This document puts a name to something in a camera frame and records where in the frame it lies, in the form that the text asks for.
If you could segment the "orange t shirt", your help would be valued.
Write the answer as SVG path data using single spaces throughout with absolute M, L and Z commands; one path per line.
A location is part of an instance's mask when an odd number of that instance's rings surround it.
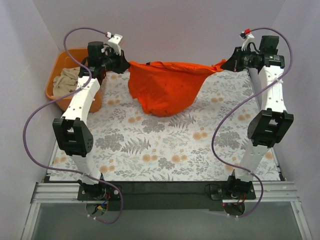
M 222 59 L 213 65 L 187 62 L 130 61 L 128 90 L 145 114 L 169 117 L 191 106 L 205 80 L 222 72 Z

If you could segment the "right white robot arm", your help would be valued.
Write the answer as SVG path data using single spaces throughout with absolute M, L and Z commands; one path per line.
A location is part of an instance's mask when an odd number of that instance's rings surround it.
M 283 83 L 279 77 L 285 70 L 285 59 L 278 54 L 279 37 L 264 35 L 259 47 L 254 46 L 251 33 L 240 35 L 244 41 L 236 47 L 232 56 L 222 65 L 222 69 L 240 72 L 244 69 L 256 69 L 261 87 L 261 110 L 249 123 L 248 143 L 239 168 L 234 169 L 218 194 L 227 194 L 232 199 L 243 199 L 252 194 L 254 172 L 265 154 L 278 144 L 294 121 L 293 114 L 287 112 L 283 98 Z

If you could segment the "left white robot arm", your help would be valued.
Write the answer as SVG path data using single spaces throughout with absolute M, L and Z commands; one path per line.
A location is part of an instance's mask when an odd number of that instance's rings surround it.
M 81 61 L 77 79 L 77 93 L 61 118 L 52 127 L 58 146 L 75 163 L 80 172 L 78 183 L 86 195 L 101 200 L 106 186 L 99 183 L 102 175 L 89 157 L 94 137 L 87 127 L 91 105 L 107 72 L 124 73 L 130 67 L 124 51 L 116 44 L 92 41 L 87 45 L 87 56 Z

